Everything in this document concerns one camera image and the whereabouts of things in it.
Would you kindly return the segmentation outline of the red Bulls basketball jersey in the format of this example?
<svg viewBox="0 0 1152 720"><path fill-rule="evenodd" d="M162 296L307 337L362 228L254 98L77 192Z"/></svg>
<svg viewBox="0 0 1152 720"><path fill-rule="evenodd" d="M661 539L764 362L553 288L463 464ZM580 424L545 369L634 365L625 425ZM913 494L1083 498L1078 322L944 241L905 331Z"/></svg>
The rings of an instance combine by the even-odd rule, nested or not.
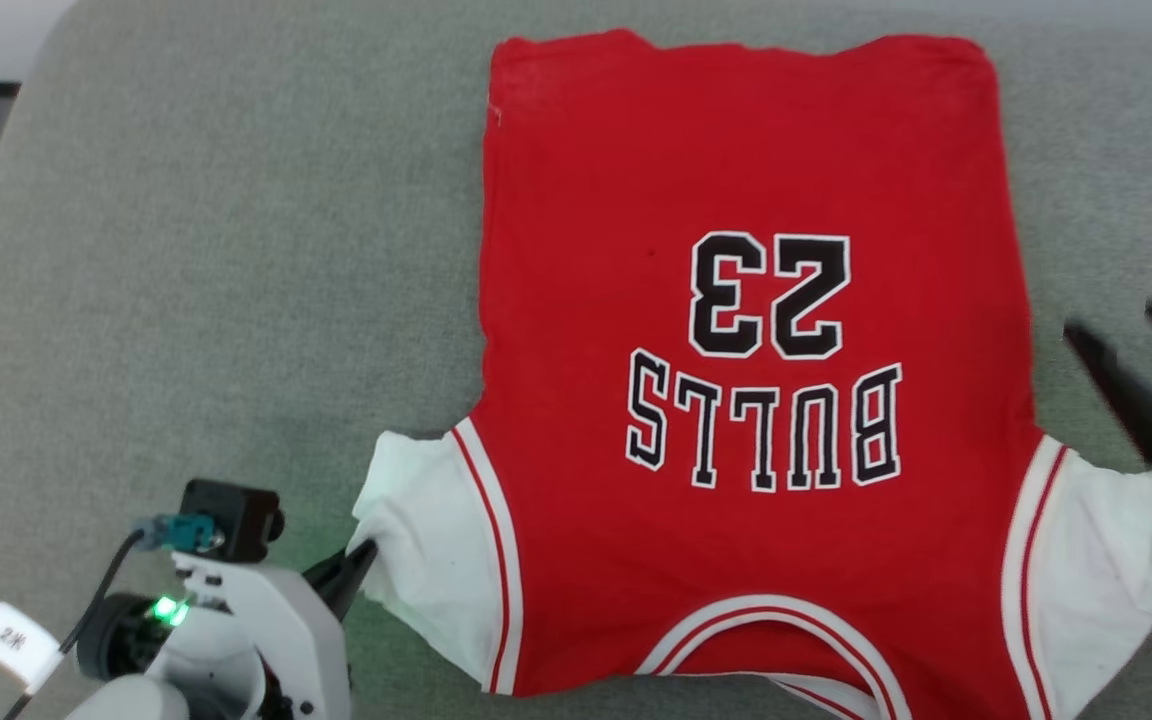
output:
<svg viewBox="0 0 1152 720"><path fill-rule="evenodd" d="M995 68L511 38L483 395L381 434L364 583L488 694L764 676L842 720L1073 720L1152 630L1152 473L1036 420Z"/></svg>

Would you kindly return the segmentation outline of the grey fabric sofa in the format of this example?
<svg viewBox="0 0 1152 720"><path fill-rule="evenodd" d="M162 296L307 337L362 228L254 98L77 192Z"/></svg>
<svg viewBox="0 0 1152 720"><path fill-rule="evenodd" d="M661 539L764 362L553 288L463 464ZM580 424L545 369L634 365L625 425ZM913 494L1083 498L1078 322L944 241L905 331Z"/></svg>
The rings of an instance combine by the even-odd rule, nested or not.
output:
<svg viewBox="0 0 1152 720"><path fill-rule="evenodd" d="M306 568L384 429L479 393L486 68L511 36L996 65L1039 423L1134 471L1061 324L1152 382L1152 17L990 0L81 0L0 142L0 601L65 635L187 480L274 488ZM0 720L18 685L0 670Z"/></svg>

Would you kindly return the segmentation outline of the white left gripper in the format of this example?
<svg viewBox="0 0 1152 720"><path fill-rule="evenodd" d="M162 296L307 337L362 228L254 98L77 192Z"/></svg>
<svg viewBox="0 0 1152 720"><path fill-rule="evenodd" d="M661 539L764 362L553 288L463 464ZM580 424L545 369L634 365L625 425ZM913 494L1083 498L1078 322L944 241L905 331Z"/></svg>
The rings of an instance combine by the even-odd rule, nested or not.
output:
<svg viewBox="0 0 1152 720"><path fill-rule="evenodd" d="M378 556L374 539L302 575L270 562L175 555L191 594L172 630L172 685L195 720L259 720L266 700L291 720L351 720L344 621Z"/></svg>

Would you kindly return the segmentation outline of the white paper label tag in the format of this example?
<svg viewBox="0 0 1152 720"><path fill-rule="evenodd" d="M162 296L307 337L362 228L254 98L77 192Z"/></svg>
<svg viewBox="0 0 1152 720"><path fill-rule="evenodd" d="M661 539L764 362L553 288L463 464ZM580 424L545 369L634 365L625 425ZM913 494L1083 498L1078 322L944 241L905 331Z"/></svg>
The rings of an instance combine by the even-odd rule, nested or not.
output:
<svg viewBox="0 0 1152 720"><path fill-rule="evenodd" d="M40 691L61 660L54 635L10 602L0 602L0 667L20 680L24 694Z"/></svg>

